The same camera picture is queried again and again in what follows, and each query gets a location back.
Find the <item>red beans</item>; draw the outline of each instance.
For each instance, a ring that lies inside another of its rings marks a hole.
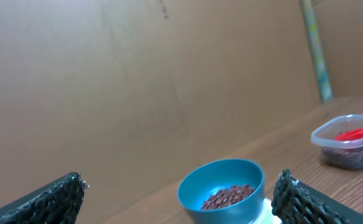
[[[323,147],[326,160],[345,169],[363,169],[363,146],[352,149]]]
[[[209,199],[204,202],[201,210],[228,207],[247,198],[254,191],[255,189],[251,188],[248,184],[243,186],[233,185],[229,189],[219,190],[215,195],[211,195]]]

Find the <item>blue bowl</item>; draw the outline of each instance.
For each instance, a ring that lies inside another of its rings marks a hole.
[[[247,224],[254,221],[264,201],[264,171],[246,159],[214,161],[192,171],[180,184],[177,197],[196,223]],[[249,184],[255,189],[249,197],[229,207],[201,210],[204,201],[232,185]]]

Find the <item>cardboard backdrop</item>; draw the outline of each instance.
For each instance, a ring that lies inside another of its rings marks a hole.
[[[363,96],[363,1],[313,4],[335,96]]]
[[[298,1],[0,0],[0,206],[77,171],[100,223],[318,104]]]

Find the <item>cardboard box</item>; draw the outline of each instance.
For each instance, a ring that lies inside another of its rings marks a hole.
[[[313,0],[335,96],[363,96],[363,1]]]
[[[100,223],[319,104],[298,1],[0,1],[0,207],[77,171]]]

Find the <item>clear plastic container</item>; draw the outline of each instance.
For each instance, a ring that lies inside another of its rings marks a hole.
[[[363,114],[340,116],[311,133],[311,142],[323,148],[322,154],[330,163],[345,169],[362,169],[363,138],[354,141],[334,140],[337,135],[357,128],[363,128]]]

